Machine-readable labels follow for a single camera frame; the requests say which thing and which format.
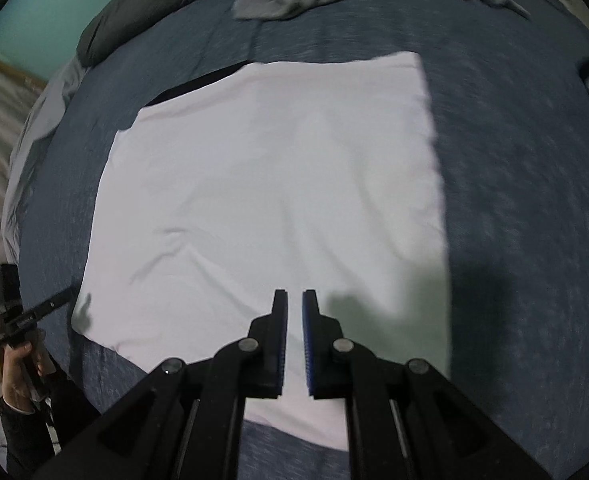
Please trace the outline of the person's left forearm black sleeve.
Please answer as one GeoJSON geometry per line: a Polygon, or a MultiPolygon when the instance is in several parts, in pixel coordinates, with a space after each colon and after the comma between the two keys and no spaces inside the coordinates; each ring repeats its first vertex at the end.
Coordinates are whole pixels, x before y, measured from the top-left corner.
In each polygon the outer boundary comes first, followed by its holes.
{"type": "Polygon", "coordinates": [[[55,457],[49,430],[55,430],[63,448],[100,418],[81,388],[60,367],[44,377],[49,401],[32,414],[21,414],[0,397],[0,421],[7,441],[7,470],[10,477],[27,479],[55,457]]]}

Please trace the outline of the person's left hand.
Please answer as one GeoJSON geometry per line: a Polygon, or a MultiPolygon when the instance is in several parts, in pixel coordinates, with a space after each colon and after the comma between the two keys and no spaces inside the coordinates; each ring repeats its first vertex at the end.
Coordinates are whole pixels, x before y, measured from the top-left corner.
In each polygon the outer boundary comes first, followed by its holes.
{"type": "Polygon", "coordinates": [[[54,374],[57,369],[42,340],[38,340],[35,344],[27,341],[17,347],[5,347],[2,398],[10,408],[27,415],[32,414],[35,408],[29,377],[23,366],[25,359],[29,359],[36,366],[40,377],[54,374]]]}

